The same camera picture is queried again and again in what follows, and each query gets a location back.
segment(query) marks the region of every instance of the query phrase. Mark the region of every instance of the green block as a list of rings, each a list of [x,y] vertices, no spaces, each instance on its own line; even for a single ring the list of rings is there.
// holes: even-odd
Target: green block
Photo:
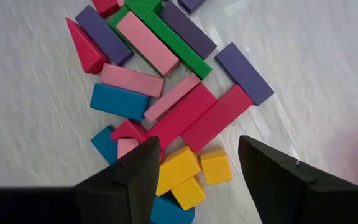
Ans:
[[[212,71],[212,68],[154,12],[150,13],[143,22],[200,79],[205,78]]]
[[[125,5],[141,20],[151,12],[159,13],[162,9],[161,0],[125,0]]]

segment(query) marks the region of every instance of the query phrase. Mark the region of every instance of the building block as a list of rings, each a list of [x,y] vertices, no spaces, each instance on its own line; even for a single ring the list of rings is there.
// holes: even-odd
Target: building block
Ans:
[[[200,79],[205,78],[212,71],[212,68],[154,12],[144,19],[144,24]]]
[[[199,84],[199,82],[199,78],[194,73],[189,74],[184,80],[148,108],[144,116],[148,121],[153,122]]]
[[[161,196],[201,171],[196,155],[187,146],[169,155],[160,165],[156,195]]]
[[[251,104],[241,87],[234,85],[180,136],[193,152],[198,152]]]
[[[216,102],[215,96],[202,84],[198,84],[179,101],[157,124],[149,129],[149,136],[160,138],[161,150],[195,122]]]
[[[197,175],[176,186],[172,193],[184,211],[200,204],[206,198],[204,186]]]
[[[75,19],[95,44],[116,65],[124,65],[134,55],[91,6],[86,6]]]
[[[202,59],[206,59],[216,48],[216,44],[174,3],[167,2],[159,16]]]
[[[179,5],[190,14],[195,12],[204,2],[205,0],[178,0]]]
[[[117,141],[110,138],[113,131],[114,128],[110,125],[91,139],[92,144],[110,165],[117,160]]]
[[[162,9],[161,0],[125,0],[125,5],[142,20],[151,12],[158,13]]]
[[[94,86],[91,108],[140,121],[149,106],[150,97],[97,83]]]
[[[163,76],[179,64],[179,59],[132,12],[122,18],[117,29]]]
[[[157,98],[164,85],[163,78],[110,64],[104,64],[100,82]]]
[[[229,159],[224,149],[202,153],[200,160],[206,184],[213,185],[233,180]]]
[[[259,106],[274,94],[266,81],[233,43],[220,51],[215,56],[215,61],[234,82],[241,86],[255,105]]]
[[[106,18],[118,11],[117,0],[92,0],[99,15]]]
[[[109,60],[76,22],[69,18],[66,22],[84,72],[97,75]]]
[[[195,208],[183,211],[176,201],[165,197],[156,197],[150,220],[155,224],[190,224],[194,217]]]

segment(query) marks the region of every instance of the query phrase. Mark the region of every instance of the yellow block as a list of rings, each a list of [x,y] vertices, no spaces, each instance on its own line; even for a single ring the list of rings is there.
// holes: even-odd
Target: yellow block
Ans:
[[[224,149],[201,154],[201,166],[203,167],[206,183],[218,184],[233,180],[229,159]]]
[[[206,198],[204,186],[198,176],[194,176],[176,186],[172,189],[172,193],[184,211],[193,208]]]
[[[160,165],[156,196],[161,196],[201,172],[197,157],[187,146],[165,158]]]

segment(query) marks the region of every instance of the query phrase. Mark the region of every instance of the pink object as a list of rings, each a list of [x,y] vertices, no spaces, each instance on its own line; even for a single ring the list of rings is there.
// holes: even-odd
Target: pink object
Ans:
[[[171,89],[166,95],[163,95],[161,99],[153,104],[145,113],[144,116],[150,122],[156,120],[166,110],[171,108],[177,101],[184,97],[190,90],[192,90],[197,84],[199,84],[199,78],[191,73],[173,89]]]
[[[160,138],[161,150],[175,140],[216,102],[215,97],[202,84],[198,84],[174,106],[147,134]]]
[[[198,152],[252,103],[241,87],[234,85],[180,136],[193,152]]]
[[[164,86],[163,78],[106,63],[100,82],[152,97],[160,97]]]
[[[117,29],[165,76],[179,64],[179,59],[156,37],[133,12],[128,12]]]
[[[118,150],[117,150],[117,159],[125,156],[128,152],[131,152],[134,148],[139,145],[139,142],[136,139],[132,138],[121,138],[117,141]]]

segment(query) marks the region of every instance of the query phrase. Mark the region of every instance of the red block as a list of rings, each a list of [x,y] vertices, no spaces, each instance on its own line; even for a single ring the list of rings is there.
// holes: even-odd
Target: red block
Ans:
[[[66,22],[84,72],[97,75],[109,60],[80,25],[69,18],[66,18]]]
[[[180,136],[193,152],[198,152],[252,103],[241,87],[234,85]]]
[[[149,136],[158,136],[161,150],[164,151],[173,140],[215,102],[215,96],[200,83],[155,124],[147,134]]]

